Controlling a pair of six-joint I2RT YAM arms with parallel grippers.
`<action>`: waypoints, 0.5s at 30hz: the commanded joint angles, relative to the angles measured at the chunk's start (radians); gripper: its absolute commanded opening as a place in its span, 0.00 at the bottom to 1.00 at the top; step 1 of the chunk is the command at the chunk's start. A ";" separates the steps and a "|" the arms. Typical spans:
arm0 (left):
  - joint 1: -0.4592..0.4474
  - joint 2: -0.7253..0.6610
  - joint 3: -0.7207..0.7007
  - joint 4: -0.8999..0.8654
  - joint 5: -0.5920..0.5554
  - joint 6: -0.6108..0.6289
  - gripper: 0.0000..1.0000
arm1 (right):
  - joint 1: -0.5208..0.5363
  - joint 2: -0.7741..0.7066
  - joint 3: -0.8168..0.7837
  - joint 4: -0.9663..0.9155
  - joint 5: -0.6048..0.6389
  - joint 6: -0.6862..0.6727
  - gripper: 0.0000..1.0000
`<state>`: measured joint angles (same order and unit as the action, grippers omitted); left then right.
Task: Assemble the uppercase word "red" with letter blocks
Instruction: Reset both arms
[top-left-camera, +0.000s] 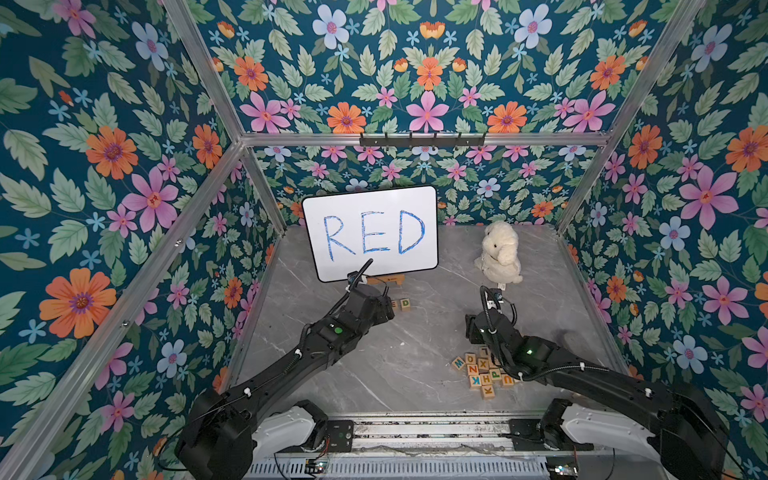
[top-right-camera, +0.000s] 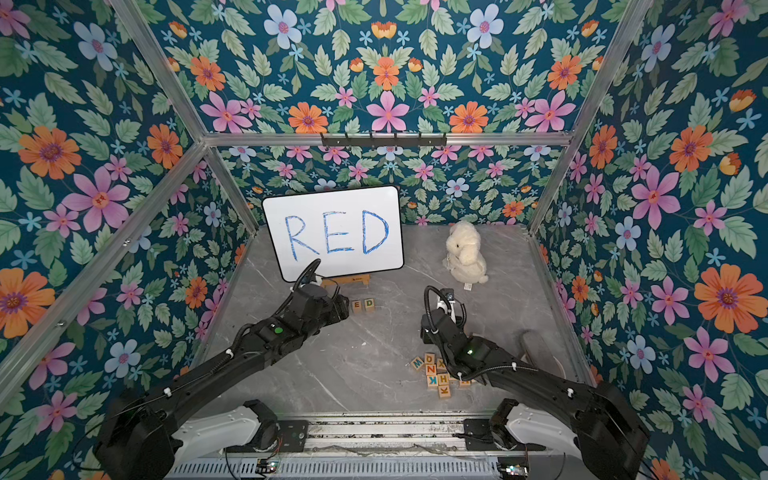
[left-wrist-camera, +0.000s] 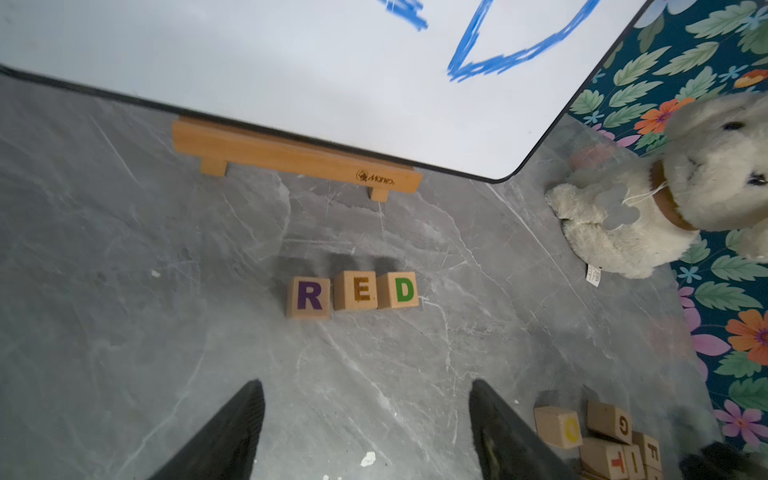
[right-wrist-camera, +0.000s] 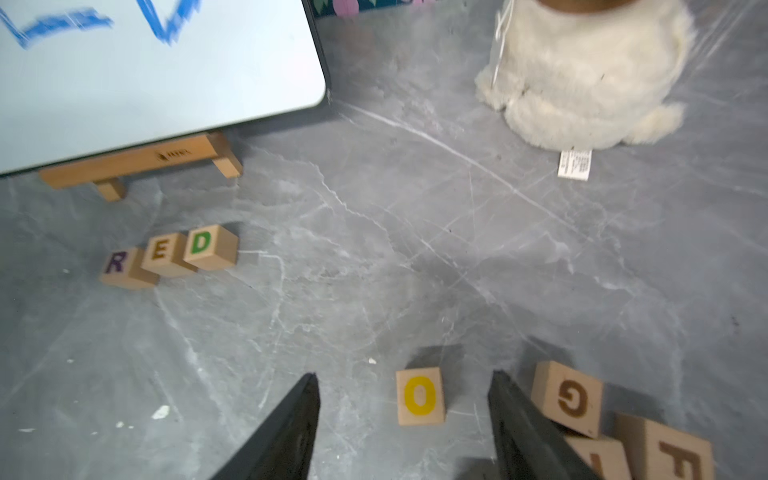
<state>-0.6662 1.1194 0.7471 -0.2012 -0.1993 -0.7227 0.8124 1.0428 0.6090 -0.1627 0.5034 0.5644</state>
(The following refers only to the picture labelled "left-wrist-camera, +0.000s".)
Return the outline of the wooden block letter D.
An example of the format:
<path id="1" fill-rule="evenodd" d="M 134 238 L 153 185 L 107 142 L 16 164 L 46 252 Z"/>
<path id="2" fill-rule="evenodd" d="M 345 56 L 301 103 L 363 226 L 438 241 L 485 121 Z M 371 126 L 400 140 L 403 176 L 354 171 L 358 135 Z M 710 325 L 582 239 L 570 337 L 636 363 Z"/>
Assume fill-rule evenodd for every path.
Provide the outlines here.
<path id="1" fill-rule="evenodd" d="M 379 309 L 412 308 L 420 304 L 414 272 L 389 272 L 376 281 Z"/>

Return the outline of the wooden block letter E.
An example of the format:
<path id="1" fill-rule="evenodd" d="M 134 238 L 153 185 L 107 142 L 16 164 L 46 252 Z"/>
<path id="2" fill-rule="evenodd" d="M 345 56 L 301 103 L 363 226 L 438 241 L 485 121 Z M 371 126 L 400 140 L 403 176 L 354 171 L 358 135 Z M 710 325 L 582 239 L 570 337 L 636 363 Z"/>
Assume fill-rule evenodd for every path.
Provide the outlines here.
<path id="1" fill-rule="evenodd" d="M 333 300 L 337 311 L 377 309 L 376 274 L 373 271 L 340 272 L 333 278 Z"/>

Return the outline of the wooden block letter R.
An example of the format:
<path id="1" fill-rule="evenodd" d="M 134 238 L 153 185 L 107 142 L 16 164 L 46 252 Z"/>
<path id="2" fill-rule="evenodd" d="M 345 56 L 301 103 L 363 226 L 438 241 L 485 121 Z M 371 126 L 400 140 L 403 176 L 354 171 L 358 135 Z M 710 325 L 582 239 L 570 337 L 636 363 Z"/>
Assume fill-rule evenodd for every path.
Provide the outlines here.
<path id="1" fill-rule="evenodd" d="M 329 319 L 331 317 L 331 280 L 295 276 L 288 285 L 286 315 L 290 319 Z"/>

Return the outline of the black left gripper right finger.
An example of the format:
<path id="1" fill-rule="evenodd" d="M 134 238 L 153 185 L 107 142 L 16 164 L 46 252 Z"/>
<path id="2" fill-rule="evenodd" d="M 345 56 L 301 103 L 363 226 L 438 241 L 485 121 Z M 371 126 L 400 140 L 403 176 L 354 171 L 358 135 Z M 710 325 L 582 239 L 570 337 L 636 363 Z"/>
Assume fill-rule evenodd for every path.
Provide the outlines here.
<path id="1" fill-rule="evenodd" d="M 579 478 L 486 381 L 472 382 L 468 406 L 483 479 Z"/>

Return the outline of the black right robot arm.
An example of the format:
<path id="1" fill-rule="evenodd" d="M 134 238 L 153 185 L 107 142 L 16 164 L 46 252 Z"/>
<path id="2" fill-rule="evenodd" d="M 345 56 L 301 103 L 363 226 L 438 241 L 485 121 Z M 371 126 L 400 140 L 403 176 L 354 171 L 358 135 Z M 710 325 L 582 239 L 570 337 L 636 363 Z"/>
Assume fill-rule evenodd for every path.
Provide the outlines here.
<path id="1" fill-rule="evenodd" d="M 767 480 L 767 467 L 757 454 L 739 452 L 722 442 L 686 455 L 679 462 L 679 468 L 687 480 Z"/>

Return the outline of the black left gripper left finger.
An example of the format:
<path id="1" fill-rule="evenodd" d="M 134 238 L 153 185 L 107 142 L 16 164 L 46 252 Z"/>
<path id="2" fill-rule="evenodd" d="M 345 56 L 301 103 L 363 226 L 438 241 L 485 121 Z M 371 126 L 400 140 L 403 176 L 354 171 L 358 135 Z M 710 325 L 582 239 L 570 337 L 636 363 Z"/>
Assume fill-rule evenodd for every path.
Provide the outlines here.
<path id="1" fill-rule="evenodd" d="M 154 479 L 248 480 L 265 417 L 262 383 L 247 382 Z"/>

